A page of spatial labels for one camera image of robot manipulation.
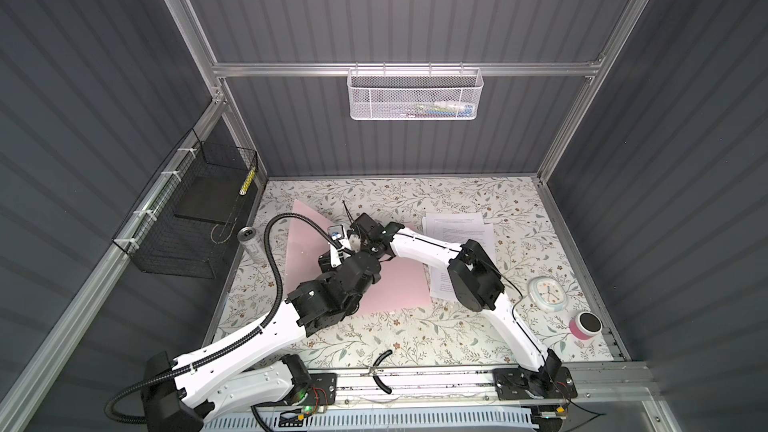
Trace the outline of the pink file folder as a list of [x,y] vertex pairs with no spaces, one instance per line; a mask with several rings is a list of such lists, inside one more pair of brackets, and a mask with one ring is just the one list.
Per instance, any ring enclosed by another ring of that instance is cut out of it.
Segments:
[[306,323],[340,321],[355,314],[394,312],[431,303],[424,266],[394,255],[393,225],[358,215],[349,231],[362,240],[350,256],[340,252],[310,223],[289,220],[285,285],[287,302]]

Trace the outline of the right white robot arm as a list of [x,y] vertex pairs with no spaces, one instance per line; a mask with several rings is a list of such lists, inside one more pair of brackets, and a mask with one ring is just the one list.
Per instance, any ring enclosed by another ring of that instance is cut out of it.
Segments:
[[543,397],[557,385],[562,361],[516,311],[506,293],[504,276],[479,242],[469,239],[462,244],[449,243],[400,223],[382,225],[367,214],[359,215],[350,228],[360,239],[362,252],[377,258],[402,257],[444,267],[459,303],[485,316],[512,351],[522,375],[520,386]]

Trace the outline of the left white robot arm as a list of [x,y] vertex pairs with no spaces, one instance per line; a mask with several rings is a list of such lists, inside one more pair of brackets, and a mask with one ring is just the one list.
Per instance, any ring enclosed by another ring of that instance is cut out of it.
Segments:
[[153,357],[141,389],[148,430],[199,431],[240,407],[302,403],[313,385],[297,355],[263,368],[256,363],[353,315],[380,279],[380,257],[357,252],[301,283],[274,312],[237,333],[175,359]]

